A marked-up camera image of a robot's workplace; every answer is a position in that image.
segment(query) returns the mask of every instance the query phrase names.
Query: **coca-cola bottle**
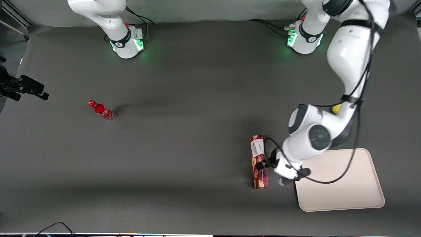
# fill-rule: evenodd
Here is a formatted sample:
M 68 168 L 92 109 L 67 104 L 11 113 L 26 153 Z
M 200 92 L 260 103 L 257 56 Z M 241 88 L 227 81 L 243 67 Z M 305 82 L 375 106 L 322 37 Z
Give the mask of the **coca-cola bottle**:
M 115 119 L 115 114 L 109 108 L 107 108 L 105 105 L 98 104 L 97 102 L 95 102 L 93 100 L 90 100 L 88 102 L 88 104 L 89 104 L 89 106 L 91 106 L 93 108 L 95 113 L 99 114 L 104 119 L 106 119 L 108 121 L 113 121 Z

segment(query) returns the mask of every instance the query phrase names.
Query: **red cookie box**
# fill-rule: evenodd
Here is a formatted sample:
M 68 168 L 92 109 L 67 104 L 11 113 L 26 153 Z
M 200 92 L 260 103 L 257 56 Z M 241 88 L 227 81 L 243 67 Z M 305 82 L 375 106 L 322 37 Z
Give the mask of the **red cookie box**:
M 269 180 L 267 177 L 267 169 L 262 170 L 256 169 L 256 163 L 261 162 L 264 158 L 263 150 L 263 136 L 254 135 L 250 139 L 250 148 L 251 148 L 251 165 L 253 167 L 253 188 L 254 189 L 264 189 L 269 187 Z

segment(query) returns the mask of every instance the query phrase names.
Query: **green led light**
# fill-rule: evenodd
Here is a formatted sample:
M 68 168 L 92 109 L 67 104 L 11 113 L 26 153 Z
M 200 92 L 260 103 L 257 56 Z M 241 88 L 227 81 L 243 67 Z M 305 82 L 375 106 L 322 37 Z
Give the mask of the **green led light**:
M 114 45 L 111 43 L 111 40 L 109 41 L 109 43 L 111 44 L 112 50 L 115 52 L 115 48 Z
M 143 41 L 142 40 L 133 39 L 133 42 L 135 43 L 135 45 L 136 45 L 136 47 L 139 51 L 143 50 Z
M 322 41 L 322 37 L 323 37 L 323 34 L 320 36 L 320 39 L 319 39 L 319 42 L 317 43 L 317 46 L 320 45 L 320 42 Z
M 292 47 L 295 43 L 295 39 L 297 38 L 297 33 L 294 33 L 293 35 L 291 35 L 290 38 L 291 39 L 288 40 L 288 45 Z

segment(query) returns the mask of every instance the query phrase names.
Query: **beige tray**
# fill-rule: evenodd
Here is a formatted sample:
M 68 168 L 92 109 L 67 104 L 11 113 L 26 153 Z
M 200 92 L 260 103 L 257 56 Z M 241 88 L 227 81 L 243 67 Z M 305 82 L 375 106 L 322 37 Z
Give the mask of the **beige tray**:
M 310 168 L 310 178 L 330 181 L 345 170 L 352 149 L 326 151 L 303 163 Z M 300 208 L 306 212 L 380 208 L 384 206 L 384 196 L 374 169 L 370 153 L 363 148 L 355 151 L 354 160 L 339 181 L 320 184 L 308 179 L 296 182 Z

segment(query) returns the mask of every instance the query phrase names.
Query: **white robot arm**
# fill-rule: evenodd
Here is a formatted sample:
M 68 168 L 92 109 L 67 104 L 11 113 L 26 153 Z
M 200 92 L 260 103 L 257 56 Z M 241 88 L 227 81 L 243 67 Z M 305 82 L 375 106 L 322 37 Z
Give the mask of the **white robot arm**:
M 291 36 L 288 46 L 298 53 L 309 54 L 319 44 L 329 18 L 332 16 L 341 22 L 327 57 L 330 67 L 342 80 L 345 92 L 337 114 L 310 104 L 299 105 L 292 113 L 288 122 L 290 136 L 283 142 L 282 150 L 272 152 L 270 164 L 260 164 L 260 167 L 274 167 L 281 176 L 281 185 L 302 178 L 302 172 L 297 170 L 301 170 L 303 161 L 342 145 L 348 139 L 369 73 L 366 68 L 371 51 L 389 16 L 389 0 L 363 0 L 371 16 L 360 0 L 301 1 L 308 12 L 304 21 L 291 25 L 298 30 Z M 375 23 L 373 29 L 371 17 Z
M 75 13 L 98 24 L 110 39 L 118 56 L 128 59 L 144 49 L 143 32 L 127 26 L 117 14 L 126 8 L 126 0 L 67 0 Z

